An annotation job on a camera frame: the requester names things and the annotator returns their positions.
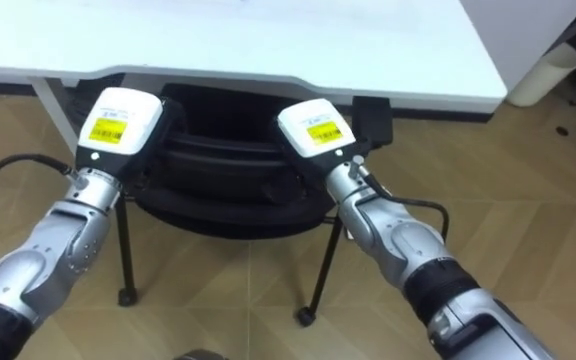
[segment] white wall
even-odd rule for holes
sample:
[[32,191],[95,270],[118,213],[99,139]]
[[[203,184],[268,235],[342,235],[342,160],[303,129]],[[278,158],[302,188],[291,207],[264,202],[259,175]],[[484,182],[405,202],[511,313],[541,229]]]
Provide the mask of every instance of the white wall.
[[509,90],[576,17],[576,0],[461,0]]

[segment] yellow sticker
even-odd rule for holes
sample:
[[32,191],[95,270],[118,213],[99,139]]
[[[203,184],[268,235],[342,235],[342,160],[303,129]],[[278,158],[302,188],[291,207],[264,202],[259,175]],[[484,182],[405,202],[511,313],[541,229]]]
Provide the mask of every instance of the yellow sticker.
[[316,145],[323,145],[343,137],[337,124],[332,121],[309,127],[308,134],[315,140]]
[[90,132],[90,140],[97,140],[109,144],[119,144],[126,130],[125,121],[98,118]]

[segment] cable connector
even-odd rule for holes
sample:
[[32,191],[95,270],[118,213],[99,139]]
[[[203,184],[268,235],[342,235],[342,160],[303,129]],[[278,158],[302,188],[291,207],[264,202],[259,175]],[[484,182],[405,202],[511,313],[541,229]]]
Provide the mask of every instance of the cable connector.
[[79,173],[72,168],[65,175],[68,181],[70,181],[72,186],[74,186],[77,190],[83,190],[86,188],[86,186],[88,186],[88,179],[79,176]]

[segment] table leg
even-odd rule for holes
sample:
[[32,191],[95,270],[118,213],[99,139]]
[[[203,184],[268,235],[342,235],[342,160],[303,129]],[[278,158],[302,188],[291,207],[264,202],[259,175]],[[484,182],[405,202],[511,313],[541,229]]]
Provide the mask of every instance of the table leg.
[[66,142],[72,154],[77,149],[77,134],[70,125],[66,116],[66,104],[68,103],[68,94],[60,79],[29,77],[39,101],[50,115],[52,122],[57,127],[59,134]]

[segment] robotic arm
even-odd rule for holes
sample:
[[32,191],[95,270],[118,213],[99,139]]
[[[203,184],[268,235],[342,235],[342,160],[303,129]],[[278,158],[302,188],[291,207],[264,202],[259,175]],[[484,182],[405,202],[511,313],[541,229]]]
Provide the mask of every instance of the robotic arm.
[[124,185],[132,185],[167,131],[175,104],[108,88],[90,112],[76,153],[78,172],[30,237],[0,259],[0,360],[17,357],[92,265]]
[[413,218],[376,181],[328,101],[303,102],[277,119],[279,142],[307,180],[324,183],[359,247],[401,291],[442,359],[553,359],[498,299],[479,287],[441,235]]

